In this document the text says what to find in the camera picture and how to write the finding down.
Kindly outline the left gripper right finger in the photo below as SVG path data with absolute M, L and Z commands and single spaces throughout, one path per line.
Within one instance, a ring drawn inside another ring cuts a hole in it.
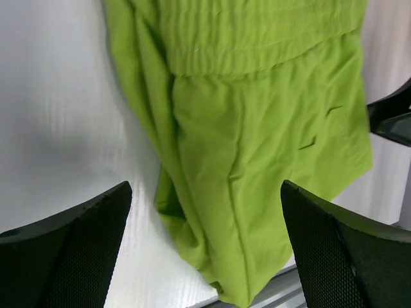
M 281 204 L 308 307 L 410 307 L 410 231 L 288 180 Z

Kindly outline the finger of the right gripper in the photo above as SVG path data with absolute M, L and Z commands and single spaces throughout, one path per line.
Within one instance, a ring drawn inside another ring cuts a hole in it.
M 368 104 L 367 110 L 373 134 L 410 146 L 410 79 L 392 94 Z

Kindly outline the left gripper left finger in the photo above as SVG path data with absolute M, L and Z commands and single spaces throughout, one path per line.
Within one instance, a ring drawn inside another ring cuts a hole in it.
M 132 202 L 124 181 L 1 234 L 1 307 L 103 307 Z

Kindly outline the lime green shorts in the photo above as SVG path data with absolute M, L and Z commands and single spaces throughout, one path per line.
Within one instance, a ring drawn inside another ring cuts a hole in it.
M 290 260 L 280 188 L 333 200 L 372 166 L 366 1 L 105 1 L 112 58 L 161 160 L 180 256 L 248 307 Z

